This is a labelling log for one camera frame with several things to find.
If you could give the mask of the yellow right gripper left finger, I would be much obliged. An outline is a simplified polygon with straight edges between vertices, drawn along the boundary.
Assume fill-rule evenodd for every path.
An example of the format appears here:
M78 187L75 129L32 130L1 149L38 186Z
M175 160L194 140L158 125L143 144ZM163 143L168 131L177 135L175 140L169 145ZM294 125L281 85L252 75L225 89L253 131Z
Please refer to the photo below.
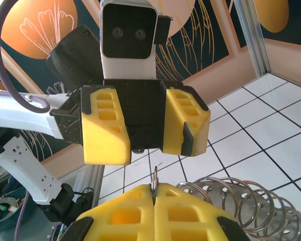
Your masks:
M154 240L154 205L148 184L78 216L62 240Z

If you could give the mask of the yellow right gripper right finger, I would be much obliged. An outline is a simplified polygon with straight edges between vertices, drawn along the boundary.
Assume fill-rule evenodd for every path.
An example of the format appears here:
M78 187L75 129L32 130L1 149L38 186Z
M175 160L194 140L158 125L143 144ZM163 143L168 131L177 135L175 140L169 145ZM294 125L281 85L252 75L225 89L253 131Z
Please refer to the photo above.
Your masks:
M249 240L234 215L167 183L158 185L155 240Z

